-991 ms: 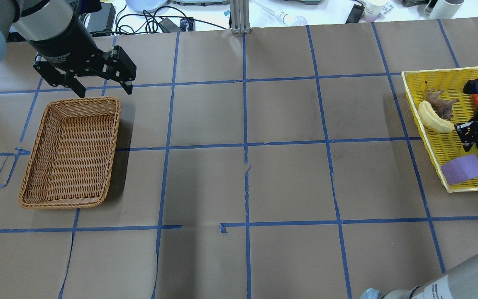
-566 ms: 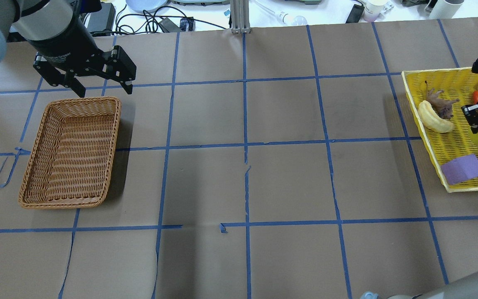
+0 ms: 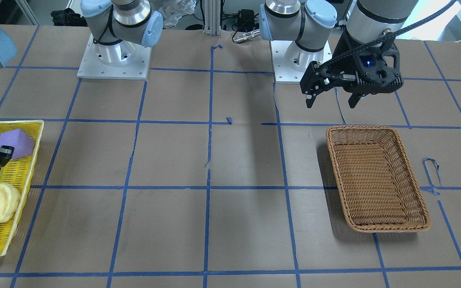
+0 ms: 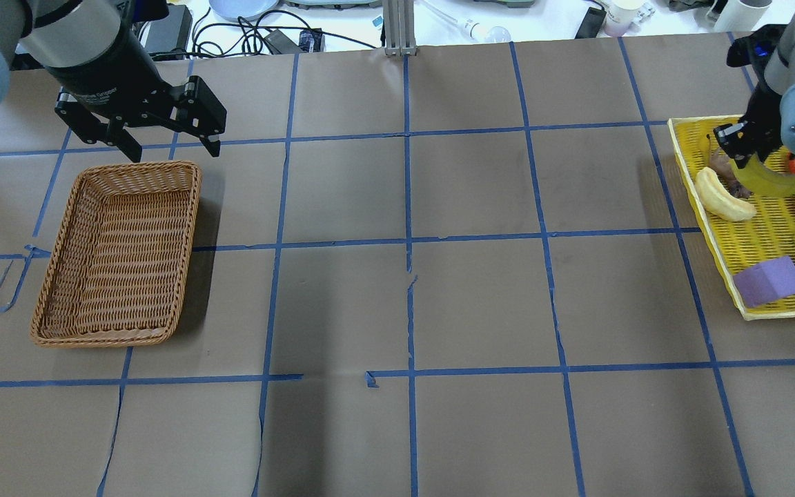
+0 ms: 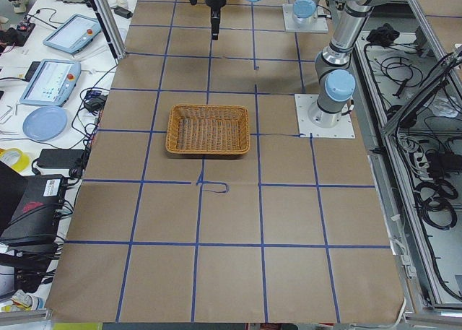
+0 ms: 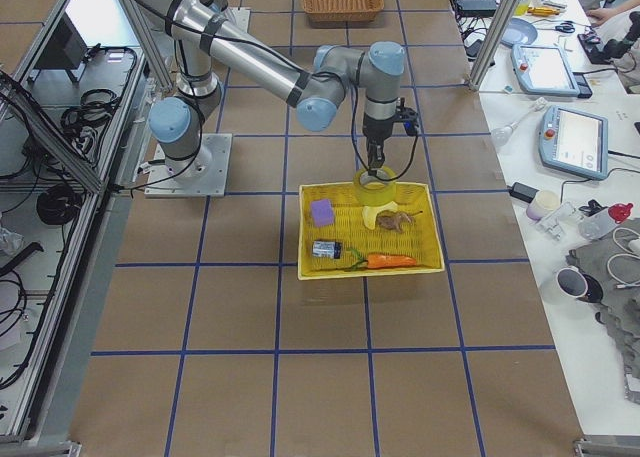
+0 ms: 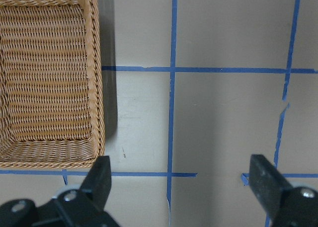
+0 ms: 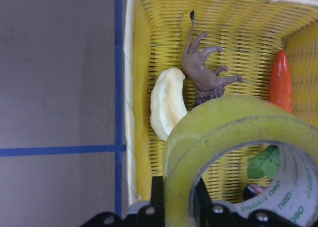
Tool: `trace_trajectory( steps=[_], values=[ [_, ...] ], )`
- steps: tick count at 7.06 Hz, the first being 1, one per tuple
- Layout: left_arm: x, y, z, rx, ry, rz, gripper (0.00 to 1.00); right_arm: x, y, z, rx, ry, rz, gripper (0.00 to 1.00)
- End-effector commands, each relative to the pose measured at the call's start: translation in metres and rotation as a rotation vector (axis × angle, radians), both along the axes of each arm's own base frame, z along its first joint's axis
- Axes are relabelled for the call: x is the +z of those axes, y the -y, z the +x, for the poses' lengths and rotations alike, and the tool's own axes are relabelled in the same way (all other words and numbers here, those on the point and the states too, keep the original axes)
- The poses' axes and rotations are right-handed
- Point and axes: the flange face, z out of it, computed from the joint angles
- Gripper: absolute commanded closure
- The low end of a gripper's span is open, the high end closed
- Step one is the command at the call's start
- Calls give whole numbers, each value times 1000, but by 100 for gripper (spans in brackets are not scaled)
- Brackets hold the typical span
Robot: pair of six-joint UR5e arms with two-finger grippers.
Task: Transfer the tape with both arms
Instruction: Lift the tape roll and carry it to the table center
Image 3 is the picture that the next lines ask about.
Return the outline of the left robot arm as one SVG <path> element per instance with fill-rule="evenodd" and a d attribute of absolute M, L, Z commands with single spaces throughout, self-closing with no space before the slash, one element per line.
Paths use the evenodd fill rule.
<path fill-rule="evenodd" d="M 390 94 L 404 80 L 399 71 L 399 50 L 393 40 L 381 40 L 402 28 L 417 5 L 415 0 L 358 0 L 333 52 L 331 60 L 300 60 L 292 64 L 304 74 L 301 92 L 311 108 L 322 92 L 341 87 L 351 93 L 349 107 L 354 108 L 368 94 Z M 326 0 L 266 0 L 260 7 L 261 38 L 292 41 L 295 51 L 321 53 L 331 29 L 337 23 L 337 11 Z"/>

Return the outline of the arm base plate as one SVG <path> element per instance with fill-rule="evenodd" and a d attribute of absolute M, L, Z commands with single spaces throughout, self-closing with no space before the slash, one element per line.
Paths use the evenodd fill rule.
<path fill-rule="evenodd" d="M 318 52 L 302 50 L 295 41 L 271 41 L 270 46 L 277 84 L 298 84 L 311 62 L 316 61 L 321 64 L 332 57 L 328 41 Z"/>
<path fill-rule="evenodd" d="M 77 77 L 92 80 L 147 80 L 152 48 L 127 41 L 113 46 L 93 42 L 90 35 Z"/>

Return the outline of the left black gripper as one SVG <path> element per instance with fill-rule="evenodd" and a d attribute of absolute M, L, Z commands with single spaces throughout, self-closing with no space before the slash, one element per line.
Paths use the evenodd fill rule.
<path fill-rule="evenodd" d="M 318 90 L 342 87 L 352 93 L 348 106 L 354 109 L 362 95 L 393 93 L 400 89 L 404 80 L 399 71 L 399 50 L 394 40 L 390 38 L 350 54 L 363 43 L 355 40 L 345 28 L 335 47 L 331 64 L 320 69 L 317 61 L 311 61 L 300 80 L 307 108 L 312 108 L 320 93 Z"/>

